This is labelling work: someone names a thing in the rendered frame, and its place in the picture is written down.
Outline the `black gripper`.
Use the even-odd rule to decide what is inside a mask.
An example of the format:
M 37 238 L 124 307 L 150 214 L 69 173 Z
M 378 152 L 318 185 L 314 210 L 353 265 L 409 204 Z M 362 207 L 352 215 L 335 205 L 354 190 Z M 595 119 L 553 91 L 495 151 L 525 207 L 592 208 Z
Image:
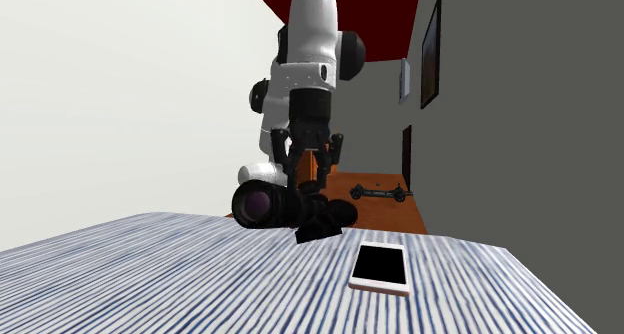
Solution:
M 332 93 L 318 88 L 300 88 L 289 93 L 289 130 L 295 137 L 306 133 L 318 137 L 315 160 L 317 164 L 317 182 L 326 186 L 327 175 L 333 165 L 340 161 L 344 136 L 340 133 L 330 137 Z M 287 175 L 287 188 L 297 188 L 297 166 L 304 152 L 304 147 L 297 138 L 292 138 L 289 151 L 286 140 L 290 137 L 287 129 L 272 129 L 270 132 L 274 160 L 282 166 Z

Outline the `black barbell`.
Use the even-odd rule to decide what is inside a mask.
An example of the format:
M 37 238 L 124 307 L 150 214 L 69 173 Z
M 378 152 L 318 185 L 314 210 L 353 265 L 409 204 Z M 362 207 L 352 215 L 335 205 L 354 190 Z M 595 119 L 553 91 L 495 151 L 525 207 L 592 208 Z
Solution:
M 357 184 L 355 187 L 350 189 L 349 194 L 354 200 L 358 200 L 361 197 L 378 197 L 394 199 L 399 203 L 404 202 L 407 197 L 413 196 L 412 191 L 404 190 L 400 184 L 397 184 L 396 188 L 390 190 L 367 189 L 361 184 Z

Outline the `dark door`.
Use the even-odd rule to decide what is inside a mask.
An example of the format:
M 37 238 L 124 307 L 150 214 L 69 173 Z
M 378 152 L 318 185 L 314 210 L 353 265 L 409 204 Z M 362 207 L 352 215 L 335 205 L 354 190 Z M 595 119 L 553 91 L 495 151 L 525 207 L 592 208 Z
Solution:
M 402 131 L 402 176 L 408 191 L 411 190 L 411 161 L 412 161 L 412 126 L 408 125 Z

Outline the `white phone with black screen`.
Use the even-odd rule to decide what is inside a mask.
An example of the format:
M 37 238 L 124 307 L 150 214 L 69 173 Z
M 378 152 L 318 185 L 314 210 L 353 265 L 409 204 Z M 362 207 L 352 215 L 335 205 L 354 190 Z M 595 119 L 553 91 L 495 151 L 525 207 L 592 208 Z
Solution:
M 407 253 L 403 245 L 362 241 L 348 280 L 354 290 L 408 297 Z

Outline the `blue white striped bed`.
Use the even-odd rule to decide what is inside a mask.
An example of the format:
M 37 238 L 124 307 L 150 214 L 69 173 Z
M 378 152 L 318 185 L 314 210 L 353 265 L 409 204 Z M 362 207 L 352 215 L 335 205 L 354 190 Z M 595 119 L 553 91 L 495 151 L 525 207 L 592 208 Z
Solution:
M 348 287 L 362 241 L 405 247 L 408 297 Z M 0 334 L 596 332 L 500 247 L 159 212 L 0 252 Z

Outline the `pale small wall picture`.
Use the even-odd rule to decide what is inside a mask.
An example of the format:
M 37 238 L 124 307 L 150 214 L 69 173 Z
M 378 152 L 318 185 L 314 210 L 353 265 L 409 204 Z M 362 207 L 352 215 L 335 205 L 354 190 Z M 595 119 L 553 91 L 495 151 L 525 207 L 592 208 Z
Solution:
M 401 59 L 399 77 L 399 104 L 403 104 L 410 93 L 411 88 L 411 68 L 406 58 Z

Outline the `dark framed wall picture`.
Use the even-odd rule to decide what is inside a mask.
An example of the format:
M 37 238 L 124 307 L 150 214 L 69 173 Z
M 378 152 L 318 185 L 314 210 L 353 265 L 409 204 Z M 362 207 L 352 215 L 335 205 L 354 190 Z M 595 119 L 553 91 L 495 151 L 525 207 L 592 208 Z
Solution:
M 424 109 L 439 94 L 442 0 L 436 0 L 421 47 L 421 98 Z

